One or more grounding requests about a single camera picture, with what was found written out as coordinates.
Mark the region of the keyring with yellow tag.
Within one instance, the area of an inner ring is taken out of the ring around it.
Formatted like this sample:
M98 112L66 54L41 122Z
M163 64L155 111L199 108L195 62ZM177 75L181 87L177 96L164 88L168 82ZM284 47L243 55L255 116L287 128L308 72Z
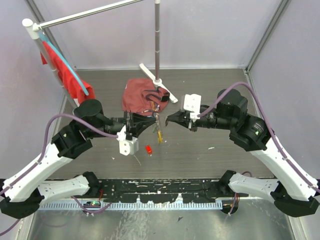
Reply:
M157 141L158 141L159 144L161 144L164 141L162 126L161 126L161 124L156 124L156 122L154 123L154 125L158 127L158 131L156 132L157 133Z

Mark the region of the black tagged key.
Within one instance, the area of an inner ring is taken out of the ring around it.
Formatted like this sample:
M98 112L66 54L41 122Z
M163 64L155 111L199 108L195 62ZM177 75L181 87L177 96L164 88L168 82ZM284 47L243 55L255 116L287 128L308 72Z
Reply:
M160 117L159 117L158 115L155 116L155 123L156 123L157 125L160 125L160 124L161 124Z

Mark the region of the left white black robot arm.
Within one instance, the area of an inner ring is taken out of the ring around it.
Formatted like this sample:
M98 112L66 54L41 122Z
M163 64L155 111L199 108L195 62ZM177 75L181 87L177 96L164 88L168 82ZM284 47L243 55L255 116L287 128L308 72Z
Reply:
M12 177L0 181L2 214L22 219L36 212L40 206L61 198L97 197L102 187L91 171L54 183L45 180L91 149L91 140L94 138L116 139L120 154L134 155L139 149L139 135L156 123L154 116L127 111L123 117L108 118L97 99L83 101L72 114L61 113L52 117L46 126L45 134L49 133L50 125L57 118L70 118L71 122L51 140L48 140L46 135L39 156Z

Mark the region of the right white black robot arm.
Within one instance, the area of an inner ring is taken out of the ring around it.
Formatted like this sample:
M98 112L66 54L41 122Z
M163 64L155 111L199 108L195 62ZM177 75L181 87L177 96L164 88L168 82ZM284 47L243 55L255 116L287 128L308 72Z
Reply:
M225 197L237 193L268 200L282 213L295 218L315 214L320 181L288 159L290 155L272 136L266 122L248 113L248 100L238 90L221 90L218 96L222 99L209 109L201 104L200 95L185 94L180 110L168 115L165 122L192 132L198 128L228 130L229 139L259 159L275 178L258 179L227 170L219 179L217 190Z

